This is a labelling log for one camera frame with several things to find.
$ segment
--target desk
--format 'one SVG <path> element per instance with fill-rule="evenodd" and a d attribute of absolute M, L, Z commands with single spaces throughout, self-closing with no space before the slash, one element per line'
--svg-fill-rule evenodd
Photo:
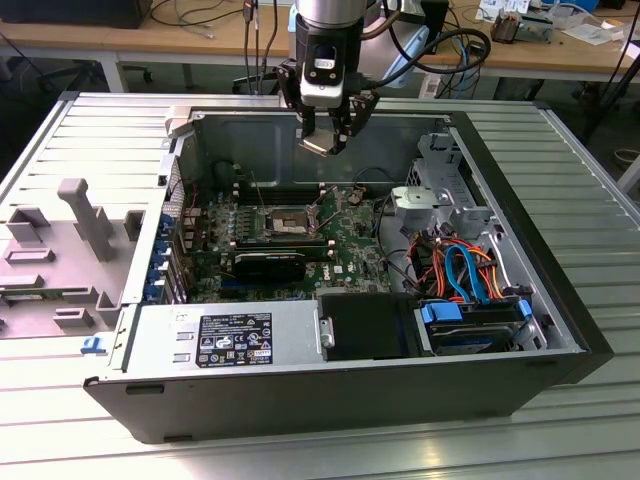
<path fill-rule="evenodd" d="M 485 33 L 490 24 L 473 24 L 478 0 L 455 0 L 454 10 L 463 26 L 473 26 Z M 207 5 L 204 0 L 182 0 L 182 11 Z M 191 15 L 192 21 L 203 20 L 241 7 L 240 0 L 229 0 L 209 12 Z M 627 2 L 621 10 L 600 10 L 598 15 L 633 15 L 637 4 Z M 271 49 L 270 65 L 276 65 L 288 56 L 288 7 L 279 8 L 278 35 Z M 172 4 L 161 7 L 157 16 L 167 22 L 176 22 Z M 260 45 L 266 46 L 273 28 L 273 11 L 263 7 L 260 11 Z M 61 25 L 4 24 L 0 30 L 25 55 L 36 58 L 89 59 L 100 62 L 112 92 L 125 92 L 126 82 L 120 62 L 160 62 L 181 64 L 243 65 L 244 23 L 241 14 L 231 15 L 213 23 L 215 38 L 207 39 L 179 27 L 160 25 L 147 18 L 138 30 L 103 27 L 74 27 Z M 253 55 L 252 37 L 249 53 Z M 495 44 L 482 68 L 483 76 L 544 78 L 552 80 L 607 81 L 619 58 L 620 42 L 609 42 L 594 47 L 585 42 L 556 32 L 550 45 L 516 43 Z M 15 55 L 15 51 L 0 41 L 0 56 Z M 458 63 L 453 47 L 443 44 L 436 55 L 425 57 L 429 65 L 455 65 Z M 623 61 L 620 73 L 631 64 Z"/>

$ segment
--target blue plastic tab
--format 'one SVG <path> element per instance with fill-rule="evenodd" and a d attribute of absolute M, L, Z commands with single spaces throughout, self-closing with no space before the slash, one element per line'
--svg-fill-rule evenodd
<path fill-rule="evenodd" d="M 289 10 L 289 33 L 296 33 L 296 16 L 298 15 L 298 9 L 295 5 L 291 5 Z"/>
<path fill-rule="evenodd" d="M 520 312 L 522 313 L 522 316 L 526 321 L 531 320 L 531 317 L 533 317 L 533 310 L 531 310 L 531 305 L 529 305 L 529 302 L 527 302 L 526 300 L 520 300 L 518 302 L 518 308 L 520 309 Z"/>
<path fill-rule="evenodd" d="M 142 293 L 147 301 L 160 298 L 160 288 L 157 285 L 147 285 Z"/>
<path fill-rule="evenodd" d="M 462 321 L 460 307 L 452 302 L 427 303 L 420 312 L 424 323 Z"/>
<path fill-rule="evenodd" d="M 430 303 L 427 303 L 424 307 L 422 307 L 420 309 L 420 312 L 422 313 L 422 321 L 424 323 L 431 323 L 435 320 Z"/>
<path fill-rule="evenodd" d="M 169 248 L 169 244 L 165 240 L 156 240 L 153 242 L 153 251 L 155 253 L 164 253 Z"/>
<path fill-rule="evenodd" d="M 161 267 L 165 261 L 166 259 L 162 255 L 154 253 L 151 255 L 151 268 Z"/>
<path fill-rule="evenodd" d="M 147 282 L 149 283 L 156 282 L 160 280 L 161 277 L 162 275 L 160 275 L 160 272 L 157 270 L 150 269 L 147 272 Z"/>
<path fill-rule="evenodd" d="M 171 215 L 167 215 L 166 213 L 160 215 L 160 223 L 158 225 L 158 229 L 160 230 L 160 232 L 163 232 L 167 228 L 173 227 L 173 224 L 174 221 Z"/>
<path fill-rule="evenodd" d="M 104 340 L 102 338 L 87 337 L 82 343 L 80 353 L 82 353 L 83 355 L 88 353 L 103 354 L 107 353 L 107 349 L 104 347 Z"/>
<path fill-rule="evenodd" d="M 453 302 L 437 302 L 430 304 L 438 322 L 461 322 L 460 307 Z"/>

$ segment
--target floor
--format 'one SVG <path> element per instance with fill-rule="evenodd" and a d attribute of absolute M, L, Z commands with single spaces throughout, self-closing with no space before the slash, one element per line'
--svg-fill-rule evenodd
<path fill-rule="evenodd" d="M 14 160 L 30 140 L 55 102 L 58 93 L 43 93 L 38 87 L 38 73 L 26 61 L 10 62 L 13 76 L 9 81 L 0 81 L 0 176 L 11 168 Z M 71 66 L 70 61 L 49 59 L 34 60 L 41 72 L 49 72 Z M 180 65 L 150 64 L 153 82 L 144 82 L 139 72 L 128 73 L 129 88 L 132 92 L 180 93 L 186 92 Z M 193 77 L 196 93 L 231 93 L 233 79 L 242 77 L 244 68 L 237 66 L 194 65 Z M 56 79 L 59 90 L 66 88 L 71 78 Z M 407 87 L 402 90 L 383 89 L 383 96 L 416 97 L 420 89 L 422 75 L 414 74 Z M 513 79 L 501 92 L 501 99 L 519 99 L 523 93 L 523 81 Z M 481 78 L 475 91 L 475 99 L 491 99 L 497 79 Z M 547 81 L 540 90 L 537 100 L 545 102 L 574 131 L 579 133 L 584 125 L 585 114 L 581 105 L 572 97 L 579 90 L 577 82 Z M 85 82 L 84 91 L 106 91 L 101 82 Z M 469 98 L 471 90 L 462 92 L 459 98 Z M 612 111 L 594 134 L 589 149 L 612 177 L 618 178 L 623 167 L 615 163 L 613 152 L 627 148 L 640 150 L 640 116 L 633 112 L 633 105 L 640 100 L 640 85 L 632 85 L 627 95 L 619 102 L 619 109 Z"/>

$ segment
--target warning label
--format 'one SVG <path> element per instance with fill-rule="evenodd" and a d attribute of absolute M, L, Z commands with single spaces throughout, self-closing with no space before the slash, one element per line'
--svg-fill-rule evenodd
<path fill-rule="evenodd" d="M 273 363 L 270 313 L 205 315 L 200 317 L 200 368 Z"/>

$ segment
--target motherboard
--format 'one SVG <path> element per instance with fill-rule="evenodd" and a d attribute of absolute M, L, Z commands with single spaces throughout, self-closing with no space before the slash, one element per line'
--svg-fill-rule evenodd
<path fill-rule="evenodd" d="M 220 193 L 183 217 L 191 303 L 389 292 L 374 200 L 350 186 Z"/>

